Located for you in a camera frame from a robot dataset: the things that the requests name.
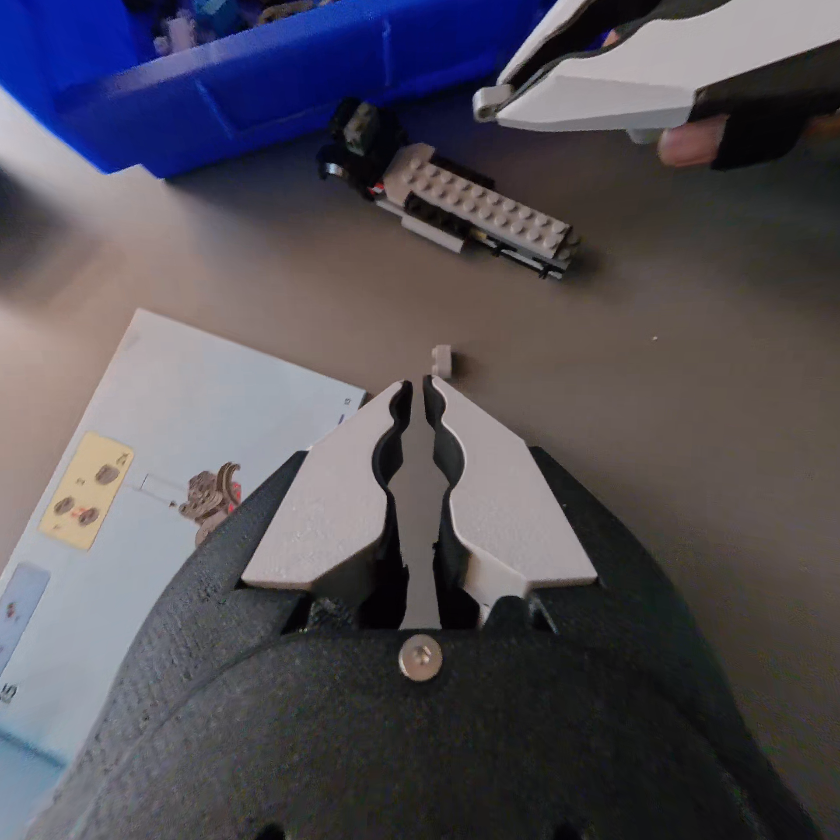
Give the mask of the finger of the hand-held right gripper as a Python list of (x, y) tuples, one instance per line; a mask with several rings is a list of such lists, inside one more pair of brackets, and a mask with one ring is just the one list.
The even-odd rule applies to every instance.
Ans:
[(697, 93), (732, 76), (731, 2), (556, 2), (496, 85), (517, 93)]
[(838, 1), (557, 2), (490, 89), (537, 132), (673, 129), (838, 110)]

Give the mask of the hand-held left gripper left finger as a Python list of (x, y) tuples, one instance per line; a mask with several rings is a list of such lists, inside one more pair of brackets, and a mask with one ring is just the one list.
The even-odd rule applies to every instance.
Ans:
[(374, 589), (413, 387), (397, 381), (310, 447), (242, 573), (262, 589)]

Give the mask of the pile of red black toy bricks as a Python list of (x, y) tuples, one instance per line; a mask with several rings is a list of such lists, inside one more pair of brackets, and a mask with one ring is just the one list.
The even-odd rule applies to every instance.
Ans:
[(164, 57), (251, 28), (334, 5), (334, 1), (152, 1), (124, 2), (150, 27), (154, 56)]

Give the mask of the grey toy brick model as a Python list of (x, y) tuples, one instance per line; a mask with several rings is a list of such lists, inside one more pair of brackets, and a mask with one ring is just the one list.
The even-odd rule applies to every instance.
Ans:
[(396, 114), (344, 98), (329, 121), (318, 174), (345, 183), (401, 226), (458, 254), (468, 242), (561, 280), (580, 239), (571, 225), (499, 193), (495, 182), (427, 143), (410, 143)]

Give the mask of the person's right hand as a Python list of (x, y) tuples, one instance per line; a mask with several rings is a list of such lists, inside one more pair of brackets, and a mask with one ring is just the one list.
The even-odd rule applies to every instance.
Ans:
[(718, 156), (727, 122), (727, 115), (718, 115), (666, 129), (658, 138), (658, 159), (671, 167), (710, 165)]

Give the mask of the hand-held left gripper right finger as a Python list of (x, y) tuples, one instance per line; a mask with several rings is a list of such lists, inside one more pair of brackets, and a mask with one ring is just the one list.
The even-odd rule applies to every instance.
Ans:
[(592, 585), (597, 572), (529, 446), (439, 376), (423, 380), (447, 480), (434, 549), (442, 627), (481, 627), (500, 599)]

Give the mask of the blue plastic bin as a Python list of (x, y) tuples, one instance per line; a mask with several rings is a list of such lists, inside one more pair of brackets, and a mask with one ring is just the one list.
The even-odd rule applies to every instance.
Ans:
[(1, 81), (101, 172), (190, 172), (323, 128), (340, 99), (500, 70), (550, 2), (337, 2), (171, 56), (123, 2), (2, 2)]

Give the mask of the toy instruction booklet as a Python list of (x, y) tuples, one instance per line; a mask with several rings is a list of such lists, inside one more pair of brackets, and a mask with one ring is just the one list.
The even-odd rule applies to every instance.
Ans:
[(364, 391), (138, 310), (2, 573), (2, 810), (57, 783), (195, 548), (190, 480), (243, 500)]

